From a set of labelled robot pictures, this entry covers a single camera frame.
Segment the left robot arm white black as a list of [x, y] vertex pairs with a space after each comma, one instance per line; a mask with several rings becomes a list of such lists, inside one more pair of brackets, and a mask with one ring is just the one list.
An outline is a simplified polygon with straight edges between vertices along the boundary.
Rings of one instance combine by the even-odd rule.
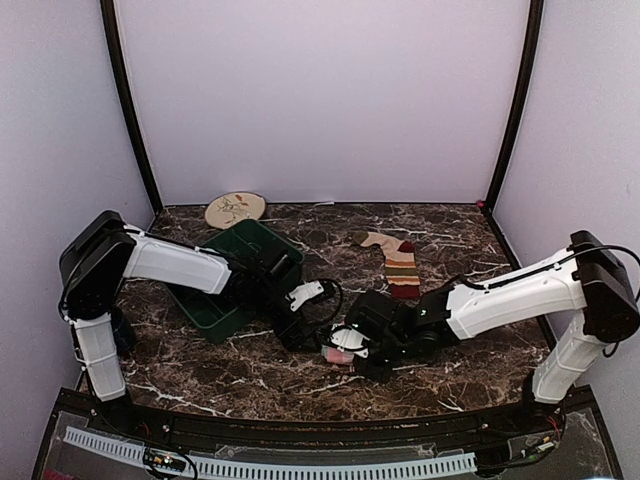
[[342, 294], [330, 280], [303, 282], [303, 261], [288, 239], [252, 219], [188, 246], [128, 225], [115, 211], [102, 212], [60, 256], [58, 311], [74, 332], [95, 397], [105, 403], [103, 421], [120, 436], [141, 427], [140, 412], [122, 399], [128, 392], [114, 337], [123, 320], [115, 303], [126, 281], [167, 285], [212, 343], [258, 317], [286, 350], [318, 352], [327, 323], [306, 320], [302, 307]]

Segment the pink sock with green patches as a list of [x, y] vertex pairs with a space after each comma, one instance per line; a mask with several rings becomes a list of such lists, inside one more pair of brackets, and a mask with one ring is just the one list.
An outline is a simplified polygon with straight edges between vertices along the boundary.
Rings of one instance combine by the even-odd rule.
[[352, 365], [354, 361], [354, 354], [351, 352], [344, 352], [337, 348], [323, 345], [322, 356], [331, 364], [336, 365]]

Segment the green plastic divider tray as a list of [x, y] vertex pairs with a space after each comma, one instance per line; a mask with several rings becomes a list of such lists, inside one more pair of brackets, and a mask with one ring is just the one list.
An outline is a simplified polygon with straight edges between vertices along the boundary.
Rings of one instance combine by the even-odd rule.
[[[286, 237], [256, 220], [246, 219], [215, 235], [204, 245], [254, 266], [279, 292], [287, 294], [301, 283], [304, 254]], [[199, 333], [221, 344], [249, 322], [274, 313], [258, 279], [244, 269], [231, 274], [219, 295], [169, 284], [167, 289]]]

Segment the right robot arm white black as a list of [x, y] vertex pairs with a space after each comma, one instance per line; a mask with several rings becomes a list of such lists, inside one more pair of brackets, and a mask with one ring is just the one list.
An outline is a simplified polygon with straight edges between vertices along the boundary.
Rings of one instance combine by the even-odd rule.
[[511, 410], [511, 426], [530, 434], [603, 349], [638, 331], [639, 296], [617, 256], [622, 250], [580, 230], [567, 248], [536, 264], [482, 283], [450, 281], [423, 294], [414, 307], [368, 291], [331, 329], [327, 343], [352, 354], [362, 375], [382, 381], [401, 360], [522, 320], [571, 312], [569, 326], [527, 379], [525, 400]]

